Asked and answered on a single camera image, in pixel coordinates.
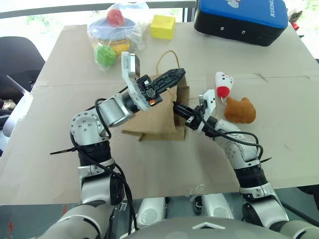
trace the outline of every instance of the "yellow toy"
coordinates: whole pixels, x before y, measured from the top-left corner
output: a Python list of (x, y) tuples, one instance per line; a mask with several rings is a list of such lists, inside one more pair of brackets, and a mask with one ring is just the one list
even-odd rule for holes
[(155, 15), (151, 23), (151, 35), (154, 38), (172, 40), (175, 32), (175, 17)]

